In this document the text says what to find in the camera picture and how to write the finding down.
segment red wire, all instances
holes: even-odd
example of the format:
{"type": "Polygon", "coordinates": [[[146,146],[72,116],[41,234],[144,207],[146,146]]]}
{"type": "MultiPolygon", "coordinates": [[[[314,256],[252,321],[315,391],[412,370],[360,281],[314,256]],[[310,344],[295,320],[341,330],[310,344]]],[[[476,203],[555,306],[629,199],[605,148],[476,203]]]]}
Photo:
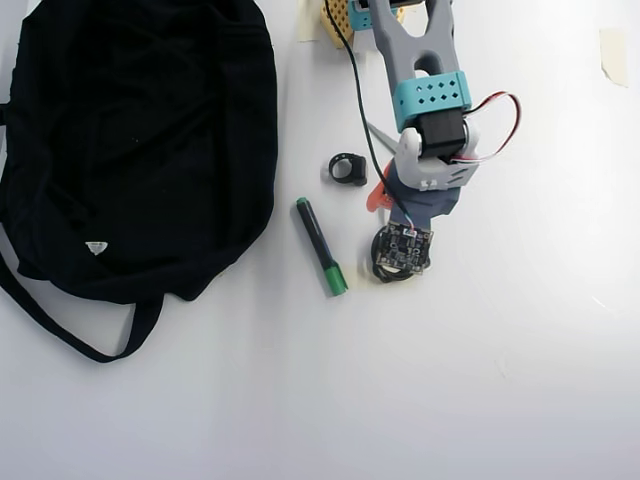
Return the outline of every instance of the red wire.
{"type": "Polygon", "coordinates": [[[502,152],[502,150],[504,150],[507,145],[509,145],[509,143],[513,139],[514,135],[518,131],[518,128],[520,128],[520,121],[522,119],[522,105],[520,104],[520,100],[518,100],[518,97],[516,97],[512,93],[509,93],[509,92],[496,92],[493,95],[490,95],[487,98],[485,98],[482,101],[482,103],[480,105],[478,105],[476,108],[465,112],[465,116],[473,115],[474,113],[478,113],[480,110],[485,108],[487,105],[489,105],[490,103],[493,103],[494,101],[496,101],[496,100],[498,100],[498,99],[500,99],[502,97],[509,97],[513,101],[513,104],[516,107],[516,120],[515,120],[515,122],[513,124],[513,128],[511,129],[511,133],[509,133],[509,136],[504,141],[504,143],[500,146],[500,148],[498,148],[498,150],[496,150],[491,155],[487,155],[486,157],[469,158],[469,157],[457,157],[456,156],[456,157],[453,157],[453,160],[459,161],[460,163],[479,163],[479,162],[483,162],[485,160],[489,160],[490,158],[495,157],[500,152],[502,152]]]}

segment wire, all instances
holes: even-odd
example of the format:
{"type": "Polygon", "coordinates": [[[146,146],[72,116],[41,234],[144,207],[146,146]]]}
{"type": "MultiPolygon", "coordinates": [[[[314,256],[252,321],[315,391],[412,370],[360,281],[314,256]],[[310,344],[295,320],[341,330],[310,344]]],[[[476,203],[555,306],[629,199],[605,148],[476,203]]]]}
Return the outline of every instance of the wire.
{"type": "Polygon", "coordinates": [[[522,105],[520,105],[520,100],[518,100],[518,97],[516,97],[512,93],[509,93],[509,92],[496,92],[493,95],[489,95],[476,108],[465,112],[465,117],[468,117],[469,115],[473,115],[474,113],[478,113],[479,111],[481,111],[482,109],[484,109],[485,107],[490,105],[491,103],[493,103],[496,100],[499,100],[501,98],[504,98],[504,97],[508,97],[509,99],[511,99],[513,101],[513,104],[516,107],[516,119],[515,119],[515,122],[513,124],[513,128],[511,129],[511,132],[509,133],[509,136],[502,143],[500,148],[498,148],[498,150],[496,150],[494,153],[492,153],[490,155],[487,155],[487,156],[484,156],[484,157],[480,157],[480,158],[454,156],[454,157],[452,157],[452,159],[454,161],[456,161],[458,163],[482,163],[482,162],[486,162],[487,160],[492,159],[493,157],[498,155],[500,152],[502,152],[502,150],[504,150],[507,147],[507,145],[509,145],[509,143],[511,143],[511,140],[513,139],[514,135],[518,131],[518,128],[520,128],[520,121],[522,119],[522,105]]]}
{"type": "Polygon", "coordinates": [[[380,248],[380,239],[382,238],[383,232],[387,227],[382,227],[376,236],[373,237],[373,242],[371,243],[371,262],[372,262],[372,270],[373,274],[382,282],[382,283],[391,283],[391,282],[404,282],[405,280],[409,280],[413,277],[413,273],[405,272],[400,270],[398,272],[392,272],[391,270],[378,265],[376,262],[378,260],[378,250],[380,248]]]}
{"type": "Polygon", "coordinates": [[[380,177],[380,181],[384,185],[386,192],[389,194],[391,198],[393,198],[394,202],[398,205],[398,208],[400,208],[400,210],[404,214],[405,218],[409,222],[409,226],[411,227],[411,230],[414,230],[415,225],[413,224],[411,215],[409,215],[409,210],[407,210],[407,207],[405,206],[404,202],[394,192],[393,188],[389,184],[389,181],[382,173],[382,169],[380,168],[380,165],[378,164],[378,159],[376,157],[376,153],[373,148],[373,142],[371,141],[371,132],[369,131],[369,125],[367,124],[367,116],[364,113],[364,102],[362,100],[362,89],[360,87],[360,75],[358,74],[358,65],[356,64],[356,59],[355,59],[355,56],[353,55],[353,51],[351,50],[351,46],[349,45],[349,42],[347,41],[347,39],[344,38],[342,30],[340,30],[340,28],[338,27],[338,24],[333,18],[333,15],[331,14],[331,8],[329,7],[329,0],[324,0],[324,6],[327,10],[327,16],[329,17],[329,21],[331,22],[331,25],[333,26],[334,30],[340,37],[340,40],[342,41],[344,48],[347,50],[347,53],[349,54],[349,59],[351,60],[351,66],[353,67],[353,75],[356,80],[356,93],[358,95],[358,109],[360,110],[360,118],[362,119],[362,126],[364,127],[365,137],[367,138],[367,145],[369,146],[369,152],[371,153],[371,160],[373,161],[373,167],[375,168],[376,173],[378,174],[378,177],[380,177]]]}

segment black ring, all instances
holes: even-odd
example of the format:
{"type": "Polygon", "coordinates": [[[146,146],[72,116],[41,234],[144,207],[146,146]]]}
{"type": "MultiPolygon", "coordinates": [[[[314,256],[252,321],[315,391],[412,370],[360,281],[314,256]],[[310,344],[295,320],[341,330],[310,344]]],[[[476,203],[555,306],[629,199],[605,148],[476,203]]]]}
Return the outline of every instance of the black ring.
{"type": "Polygon", "coordinates": [[[329,162],[329,174],[336,182],[347,184],[353,183],[359,187],[367,184],[367,160],[355,153],[339,153],[329,162]],[[336,177],[335,166],[346,160],[351,165],[351,172],[344,177],[336,177]]]}

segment gray 3d-printed part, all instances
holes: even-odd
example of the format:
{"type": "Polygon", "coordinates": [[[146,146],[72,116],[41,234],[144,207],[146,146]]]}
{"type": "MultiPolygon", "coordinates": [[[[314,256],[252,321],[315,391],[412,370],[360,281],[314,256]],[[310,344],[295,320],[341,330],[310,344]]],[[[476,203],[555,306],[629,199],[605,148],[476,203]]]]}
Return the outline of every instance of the gray 3d-printed part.
{"type": "MultiPolygon", "coordinates": [[[[460,188],[420,192],[407,187],[398,178],[395,162],[389,169],[387,180],[394,193],[400,197],[418,228],[431,230],[431,219],[440,215],[449,215],[460,199],[460,188]]],[[[404,214],[396,203],[391,208],[390,221],[407,224],[404,214]]]]}
{"type": "Polygon", "coordinates": [[[460,70],[453,41],[453,0],[425,0],[429,24],[422,37],[413,37],[389,10],[389,0],[369,0],[376,46],[384,57],[391,95],[398,84],[416,77],[460,70]]]}

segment yellow perforated board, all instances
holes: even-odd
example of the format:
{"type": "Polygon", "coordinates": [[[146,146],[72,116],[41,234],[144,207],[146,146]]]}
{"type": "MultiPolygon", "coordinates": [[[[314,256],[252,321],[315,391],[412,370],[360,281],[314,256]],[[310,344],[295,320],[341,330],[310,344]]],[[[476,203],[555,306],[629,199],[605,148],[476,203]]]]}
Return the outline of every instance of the yellow perforated board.
{"type": "MultiPolygon", "coordinates": [[[[347,11],[348,1],[349,0],[329,0],[329,8],[331,9],[331,16],[338,24],[338,27],[340,27],[344,38],[346,38],[347,41],[351,41],[351,37],[353,37],[353,29],[349,23],[349,12],[347,11]]],[[[404,13],[404,8],[398,9],[396,18],[400,23],[404,21],[404,13]]],[[[329,37],[331,37],[331,40],[333,40],[333,44],[336,48],[344,48],[338,32],[336,32],[333,25],[331,25],[331,20],[329,20],[329,15],[327,14],[327,7],[324,4],[322,5],[320,21],[322,22],[324,29],[329,34],[329,37]]]]}

